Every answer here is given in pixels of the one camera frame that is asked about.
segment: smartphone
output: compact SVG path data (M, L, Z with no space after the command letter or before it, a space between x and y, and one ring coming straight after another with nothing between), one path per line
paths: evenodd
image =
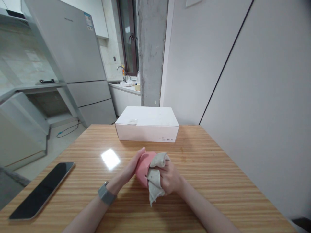
M9 220L30 220L40 213L59 185L74 167L74 162L57 164L41 183L10 215Z

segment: pink bowl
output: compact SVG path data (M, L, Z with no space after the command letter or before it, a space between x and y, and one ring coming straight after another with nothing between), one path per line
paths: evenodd
M148 175L148 169L150 166L151 161L153 158L156 156L156 152L151 151L151 152L145 152L139 159L135 174L137 176L137 179L141 183L141 185L145 188L148 188L148 180L147 180L147 175Z

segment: cloth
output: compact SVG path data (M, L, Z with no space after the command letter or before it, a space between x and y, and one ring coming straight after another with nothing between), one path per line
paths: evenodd
M160 171L158 169L152 169L153 167L164 167L165 161L170 161L171 159L167 155L167 153L162 152L158 153L150 163L148 170L148 185L149 185L149 201L150 206L152 203L156 201L159 196L164 196L165 191L161 187L160 182Z

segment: smartwatch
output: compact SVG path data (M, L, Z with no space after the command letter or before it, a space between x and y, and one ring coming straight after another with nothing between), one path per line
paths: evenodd
M113 195L111 192L109 192L106 188L106 185L108 184L108 181L106 181L103 186L101 186L98 189L98 195L99 198L107 205L111 205L113 201L117 198L116 195Z

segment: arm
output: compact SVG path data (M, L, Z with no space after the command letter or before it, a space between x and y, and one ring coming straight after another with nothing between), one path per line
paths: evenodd
M112 178L106 185L108 191L117 195L120 189L135 174L135 168L141 155L145 153L145 147L141 148L125 168ZM72 220L63 233L93 233L108 210L109 206L102 202L98 195Z
M167 194L176 192L192 209L209 233L240 233L234 224L182 177L171 161L159 168L161 186Z

